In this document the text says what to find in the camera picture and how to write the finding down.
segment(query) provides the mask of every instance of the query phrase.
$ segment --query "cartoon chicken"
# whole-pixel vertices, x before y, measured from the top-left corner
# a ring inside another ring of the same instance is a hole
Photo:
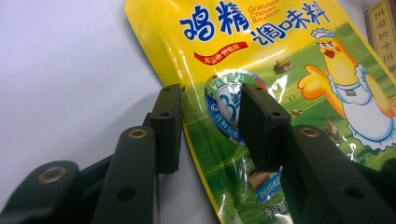
[[[334,33],[317,29],[311,35],[318,40],[329,75],[314,65],[306,65],[309,74],[298,83],[303,97],[312,100],[324,95],[363,145],[373,150],[391,147],[396,143],[392,100]]]

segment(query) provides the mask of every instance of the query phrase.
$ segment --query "white background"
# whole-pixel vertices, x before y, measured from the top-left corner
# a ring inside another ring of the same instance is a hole
[[[376,1],[339,2],[365,35],[363,11]],[[123,5],[0,0],[0,211],[36,167],[83,169],[151,111],[162,84]],[[218,222],[184,139],[179,172],[162,175],[160,188],[162,224]]]

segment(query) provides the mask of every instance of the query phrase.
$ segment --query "cartoon chicken's eye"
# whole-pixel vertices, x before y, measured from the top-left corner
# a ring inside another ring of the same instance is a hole
[[[327,47],[328,47],[329,49],[332,49],[332,48],[333,48],[332,42],[327,43]]]

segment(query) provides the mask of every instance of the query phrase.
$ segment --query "chef hat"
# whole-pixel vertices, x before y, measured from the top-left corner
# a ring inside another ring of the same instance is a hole
[[[335,34],[330,30],[326,29],[317,29],[311,34],[314,38],[319,39],[321,37],[335,37]]]

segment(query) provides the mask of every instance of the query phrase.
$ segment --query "yellow package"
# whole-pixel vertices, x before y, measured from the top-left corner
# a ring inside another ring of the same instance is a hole
[[[125,11],[163,85],[185,87],[184,131],[221,222],[291,223],[281,173],[256,172],[238,130],[243,82],[354,162],[396,157],[395,80],[335,0],[127,0]]]

